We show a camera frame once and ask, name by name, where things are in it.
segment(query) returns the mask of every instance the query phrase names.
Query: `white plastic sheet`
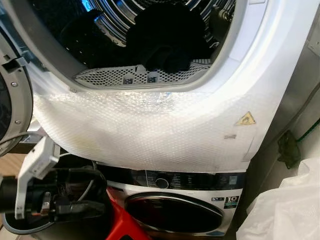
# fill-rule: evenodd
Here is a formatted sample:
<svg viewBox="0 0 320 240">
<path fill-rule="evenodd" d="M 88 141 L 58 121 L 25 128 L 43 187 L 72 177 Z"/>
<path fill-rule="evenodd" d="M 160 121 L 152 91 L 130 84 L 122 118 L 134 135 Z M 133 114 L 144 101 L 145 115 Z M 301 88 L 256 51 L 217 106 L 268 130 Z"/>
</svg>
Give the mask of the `white plastic sheet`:
<svg viewBox="0 0 320 240">
<path fill-rule="evenodd" d="M 319 240 L 320 158 L 300 163 L 298 175 L 261 193 L 237 240 Z"/>
<path fill-rule="evenodd" d="M 35 96 L 34 115 L 56 143 L 83 158 L 137 170 L 217 172 L 242 169 L 250 160 L 257 128 L 266 131 L 265 112 L 275 110 L 272 99 L 243 95 L 219 102 L 214 93 L 79 92 Z M 254 124 L 237 125 L 248 112 Z"/>
</svg>

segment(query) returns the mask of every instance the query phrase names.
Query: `warning label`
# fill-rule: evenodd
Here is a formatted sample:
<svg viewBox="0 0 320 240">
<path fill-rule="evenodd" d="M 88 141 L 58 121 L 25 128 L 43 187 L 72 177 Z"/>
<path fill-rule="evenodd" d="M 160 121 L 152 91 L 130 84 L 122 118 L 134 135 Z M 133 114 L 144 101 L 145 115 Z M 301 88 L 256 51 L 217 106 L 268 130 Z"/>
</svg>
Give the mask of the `warning label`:
<svg viewBox="0 0 320 240">
<path fill-rule="evenodd" d="M 224 208 L 234 209 L 237 207 L 239 201 L 239 196 L 227 196 L 225 198 Z"/>
<path fill-rule="evenodd" d="M 235 125 L 241 126 L 241 125 L 251 125 L 251 124 L 256 124 L 256 121 L 252 116 L 251 112 L 248 111 L 243 117 L 240 118 L 239 121 L 236 122 Z"/>
</svg>

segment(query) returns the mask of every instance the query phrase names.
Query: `sticker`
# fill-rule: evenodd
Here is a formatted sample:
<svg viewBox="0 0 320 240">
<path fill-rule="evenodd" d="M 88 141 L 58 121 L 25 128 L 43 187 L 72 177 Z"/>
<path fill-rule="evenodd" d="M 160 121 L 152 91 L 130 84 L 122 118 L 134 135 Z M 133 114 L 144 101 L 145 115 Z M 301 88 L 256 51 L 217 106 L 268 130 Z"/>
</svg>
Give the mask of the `sticker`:
<svg viewBox="0 0 320 240">
<path fill-rule="evenodd" d="M 240 120 L 235 125 L 241 126 L 241 125 L 251 125 L 251 124 L 256 124 L 256 121 L 252 116 L 251 112 L 248 111 L 243 117 L 240 118 Z"/>
<path fill-rule="evenodd" d="M 236 185 L 238 176 L 229 176 L 229 185 Z"/>
<path fill-rule="evenodd" d="M 234 209 L 237 207 L 239 196 L 227 196 L 225 198 L 224 209 Z"/>
<path fill-rule="evenodd" d="M 236 139 L 237 134 L 224 135 L 224 139 Z"/>
<path fill-rule="evenodd" d="M 224 201 L 225 198 L 224 197 L 213 197 L 211 198 L 211 201 Z"/>
</svg>

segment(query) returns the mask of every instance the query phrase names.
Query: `washing machine door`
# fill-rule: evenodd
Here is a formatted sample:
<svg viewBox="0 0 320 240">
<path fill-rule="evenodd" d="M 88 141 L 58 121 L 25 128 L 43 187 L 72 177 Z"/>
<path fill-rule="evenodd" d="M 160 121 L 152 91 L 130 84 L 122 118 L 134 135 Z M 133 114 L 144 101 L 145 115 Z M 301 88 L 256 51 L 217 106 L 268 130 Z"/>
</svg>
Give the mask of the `washing machine door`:
<svg viewBox="0 0 320 240">
<path fill-rule="evenodd" d="M 217 229 L 223 219 L 221 211 L 202 200 L 164 192 L 131 195 L 125 209 L 142 225 L 175 233 L 207 233 Z"/>
<path fill-rule="evenodd" d="M 33 111 L 32 88 L 25 59 L 0 27 L 0 142 L 25 132 Z M 21 139 L 17 137 L 0 145 L 0 157 Z"/>
</svg>

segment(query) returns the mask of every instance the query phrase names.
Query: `white bracket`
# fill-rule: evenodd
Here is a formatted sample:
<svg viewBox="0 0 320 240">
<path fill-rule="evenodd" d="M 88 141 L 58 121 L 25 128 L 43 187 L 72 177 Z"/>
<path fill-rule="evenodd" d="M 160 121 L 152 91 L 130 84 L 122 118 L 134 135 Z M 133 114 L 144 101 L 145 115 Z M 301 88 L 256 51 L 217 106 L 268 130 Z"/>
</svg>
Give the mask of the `white bracket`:
<svg viewBox="0 0 320 240">
<path fill-rule="evenodd" d="M 25 204 L 27 196 L 28 182 L 32 178 L 42 180 L 54 167 L 60 156 L 60 146 L 44 136 L 24 158 L 22 167 L 18 175 L 16 199 L 15 199 L 15 219 L 25 218 Z"/>
</svg>

